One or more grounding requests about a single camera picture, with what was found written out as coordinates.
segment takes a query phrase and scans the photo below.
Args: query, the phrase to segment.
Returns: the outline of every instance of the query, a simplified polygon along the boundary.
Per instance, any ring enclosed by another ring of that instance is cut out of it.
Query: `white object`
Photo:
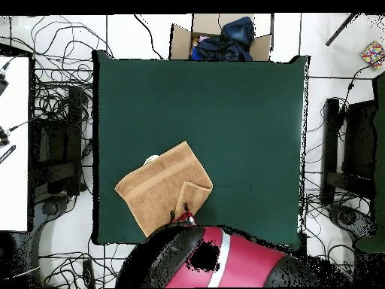
[[[0,68],[9,60],[0,56]],[[0,126],[7,130],[28,120],[28,58],[13,59],[5,80],[9,84],[0,96]],[[0,164],[0,230],[27,231],[28,124],[15,129],[8,139],[10,144],[0,149],[0,156],[12,145],[16,150]]]
[[[219,269],[213,273],[211,276],[210,282],[208,283],[209,288],[217,288],[220,285],[220,281],[223,277],[223,273],[225,272],[227,257],[230,252],[230,235],[226,234],[222,230],[222,244],[220,245],[220,255],[218,257],[217,264],[219,265]]]
[[[159,155],[151,155],[148,159],[146,159],[146,161],[144,162],[143,166],[145,166],[149,162],[152,162],[153,160],[155,160],[158,157],[159,157]]]

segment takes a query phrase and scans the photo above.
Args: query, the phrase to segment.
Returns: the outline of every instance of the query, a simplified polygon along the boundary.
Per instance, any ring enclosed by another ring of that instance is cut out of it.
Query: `black pole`
[[[332,44],[332,42],[335,40],[335,38],[338,37],[338,35],[341,33],[341,31],[347,27],[347,25],[352,21],[352,19],[356,16],[356,14],[349,14],[349,16],[346,18],[346,20],[341,24],[341,26],[337,29],[334,35],[326,42],[326,46],[329,46]]]
[[[274,14],[270,14],[270,33],[271,33],[270,52],[272,52],[274,49]]]

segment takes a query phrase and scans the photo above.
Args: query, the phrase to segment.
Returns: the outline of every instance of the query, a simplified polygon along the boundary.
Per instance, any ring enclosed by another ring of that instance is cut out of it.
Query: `cardboard box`
[[[189,59],[191,42],[200,35],[213,37],[221,33],[219,24],[236,21],[242,17],[250,17],[253,21],[254,14],[193,14],[192,30],[188,31],[176,24],[171,27],[169,59]],[[250,45],[250,55],[253,61],[268,61],[270,58],[271,35],[255,38]]]

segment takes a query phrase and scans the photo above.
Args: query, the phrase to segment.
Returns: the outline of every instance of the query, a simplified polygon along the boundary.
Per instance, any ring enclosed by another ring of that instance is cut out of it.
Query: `white floor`
[[[360,68],[366,66],[360,53],[371,43],[377,40],[385,45],[384,23],[379,17],[359,16],[353,21],[347,29],[327,47],[325,45],[329,37],[341,25],[348,14],[275,14],[274,19],[274,51],[271,52],[271,60],[275,62],[289,62],[295,55],[310,55],[311,64],[309,69],[309,95],[308,95],[308,130],[317,128],[322,123],[320,109],[326,99],[330,97],[344,98],[347,92],[347,85],[354,73]],[[153,46],[159,54],[165,59],[168,58],[170,28],[172,23],[176,23],[186,29],[191,27],[191,14],[176,15],[153,15],[145,14],[148,28],[153,35]],[[42,17],[13,17],[12,19],[12,45],[15,47],[26,48],[23,44],[17,42],[21,39],[31,47],[33,41],[31,34],[34,35],[42,26],[42,29],[36,35],[35,49],[38,52],[44,52],[53,40],[56,31],[68,26],[65,19],[79,26],[83,23],[94,31],[101,39],[107,41],[114,57],[117,59],[157,59],[158,56],[152,51],[150,45],[150,36],[147,30],[133,17],[133,15],[113,15],[113,16],[49,16],[45,17],[41,23],[33,29],[34,25]],[[270,30],[270,15],[255,15],[256,34],[264,35]],[[9,37],[10,28],[8,19],[0,17],[0,36]],[[106,50],[106,44],[85,29],[75,29],[74,38],[76,41],[82,41],[92,48]],[[63,29],[57,32],[48,53],[62,56],[66,44],[72,39],[70,29]],[[0,38],[0,43],[9,44],[8,39]],[[84,44],[75,43],[74,52],[71,56],[79,59],[90,57],[91,49]],[[43,68],[56,68],[53,63],[47,61],[42,56],[37,56]],[[77,68],[79,62],[71,68]],[[351,90],[348,102],[359,102],[367,99],[373,99],[370,79],[380,74],[383,68],[375,71],[367,68],[358,76],[355,86]],[[92,130],[89,127],[86,137],[92,137]],[[307,150],[317,146],[322,142],[322,130],[309,132],[307,138]],[[321,148],[308,153],[307,162],[317,161],[321,157]],[[321,162],[306,165],[307,172],[320,172]],[[86,158],[84,165],[92,165],[92,155]],[[92,190],[92,168],[84,167],[86,183]],[[306,174],[306,178],[315,184],[319,184],[319,174]],[[309,193],[316,192],[310,189],[317,189],[310,182],[306,182],[306,188]],[[345,243],[350,245],[349,236],[342,230],[334,227],[327,218],[322,215],[317,218],[308,218],[307,227],[312,233],[318,235],[328,249],[331,245]],[[61,258],[41,258],[41,276],[44,278],[49,275],[53,269],[58,266],[64,257],[76,257],[79,254],[67,254],[68,252],[87,252],[87,243],[92,231],[92,197],[88,192],[82,193],[77,198],[77,204],[73,211],[62,216],[57,221],[46,225],[40,243],[39,254],[41,256],[49,254],[62,254]],[[118,271],[132,250],[131,245],[106,245],[89,247],[91,255],[95,259],[100,259],[100,263],[114,268]],[[308,240],[308,252],[312,255],[323,254],[322,245],[315,237]],[[344,248],[337,248],[331,253],[332,258],[337,263],[346,260],[351,263],[352,254]],[[103,267],[94,263],[95,277],[103,276]],[[105,281],[110,281],[113,276],[107,276]],[[61,284],[63,279],[56,276],[51,281],[52,284]],[[113,287],[114,280],[108,282],[105,287]]]

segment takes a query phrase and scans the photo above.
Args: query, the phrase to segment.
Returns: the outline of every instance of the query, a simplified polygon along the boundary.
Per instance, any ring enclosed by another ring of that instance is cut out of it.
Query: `white stripe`
[[[230,235],[226,234],[222,230],[222,244],[220,246],[220,256],[218,257],[219,269],[211,276],[210,282],[208,283],[208,287],[218,287],[220,285],[220,281],[223,277],[223,273],[225,272],[227,257],[229,256],[230,251]]]

